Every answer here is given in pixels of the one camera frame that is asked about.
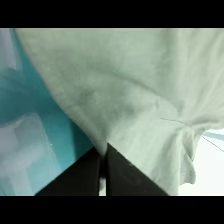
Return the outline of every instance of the black object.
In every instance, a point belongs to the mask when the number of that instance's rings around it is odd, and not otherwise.
[[[168,196],[111,145],[104,160],[91,149],[36,196],[97,196],[102,175],[107,196]]]

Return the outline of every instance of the garment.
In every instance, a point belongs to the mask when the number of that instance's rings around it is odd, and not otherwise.
[[[17,29],[51,94],[104,155],[168,194],[194,183],[201,134],[224,119],[223,29]]]

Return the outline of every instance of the blue surface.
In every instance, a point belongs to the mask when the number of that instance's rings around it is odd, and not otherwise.
[[[22,63],[22,71],[13,68],[0,71],[0,126],[10,123],[22,115],[37,113],[60,166],[57,171],[57,175],[59,175],[85,154],[92,147],[92,143],[56,104],[30,63],[15,31],[10,30],[10,32]],[[27,168],[33,194],[51,181],[47,176],[44,178],[44,173],[38,173],[38,169],[42,165],[40,160]],[[39,174],[41,175],[39,179],[34,177]],[[1,188],[4,188],[4,184],[9,185],[8,180],[3,182],[3,179],[0,179]],[[4,192],[4,194],[12,195],[6,190]]]

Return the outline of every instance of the cloth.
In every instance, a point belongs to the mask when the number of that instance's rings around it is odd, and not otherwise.
[[[201,134],[223,128],[223,29],[17,29],[51,94],[104,155],[168,194],[194,183]]]

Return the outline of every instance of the light green cloth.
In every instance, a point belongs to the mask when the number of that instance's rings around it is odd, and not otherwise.
[[[171,195],[195,181],[200,135],[224,124],[223,29],[17,32],[53,97],[100,153],[109,142]]]

